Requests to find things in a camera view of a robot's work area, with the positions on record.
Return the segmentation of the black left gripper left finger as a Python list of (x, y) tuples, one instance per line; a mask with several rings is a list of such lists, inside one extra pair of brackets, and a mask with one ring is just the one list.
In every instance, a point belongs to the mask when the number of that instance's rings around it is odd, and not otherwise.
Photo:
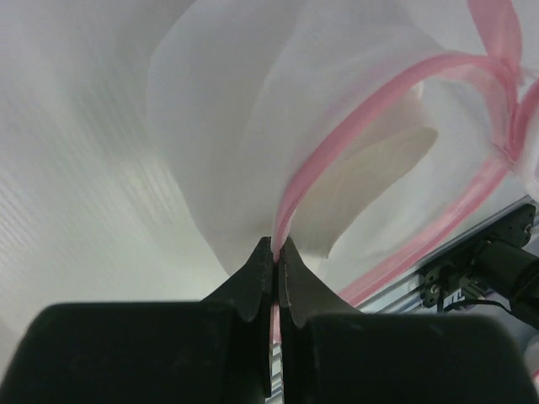
[(199, 301), (46, 307), (1, 384), (4, 403), (263, 403), (271, 394), (273, 255)]

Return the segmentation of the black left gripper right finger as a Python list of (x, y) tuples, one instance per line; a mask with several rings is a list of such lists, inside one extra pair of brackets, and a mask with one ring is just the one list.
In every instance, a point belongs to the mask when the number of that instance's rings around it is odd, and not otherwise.
[(511, 336), (479, 315), (364, 314), (287, 240), (275, 266), (286, 403), (535, 403)]

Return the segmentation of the white bra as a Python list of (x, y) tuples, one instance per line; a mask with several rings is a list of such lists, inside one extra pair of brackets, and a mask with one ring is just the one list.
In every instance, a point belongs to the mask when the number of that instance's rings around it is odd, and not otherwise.
[(423, 91), (420, 82), (382, 112), (307, 191), (291, 222), (300, 253), (325, 259), (359, 214), (435, 144)]

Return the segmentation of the white mesh laundry bag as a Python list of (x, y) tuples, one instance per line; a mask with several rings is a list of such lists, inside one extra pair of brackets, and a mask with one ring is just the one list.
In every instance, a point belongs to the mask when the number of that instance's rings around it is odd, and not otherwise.
[(437, 140), (307, 266), (359, 304), (446, 238), (537, 194), (535, 1), (198, 1), (152, 55), (147, 126), (222, 267), (422, 82)]

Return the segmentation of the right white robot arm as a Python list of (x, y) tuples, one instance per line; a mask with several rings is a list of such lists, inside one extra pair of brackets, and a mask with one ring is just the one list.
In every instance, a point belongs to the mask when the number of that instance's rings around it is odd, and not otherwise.
[(538, 256), (524, 250), (535, 220), (536, 207), (524, 204), (442, 248), (419, 269), (423, 306), (447, 313), (488, 304), (493, 292), (509, 314), (538, 328)]

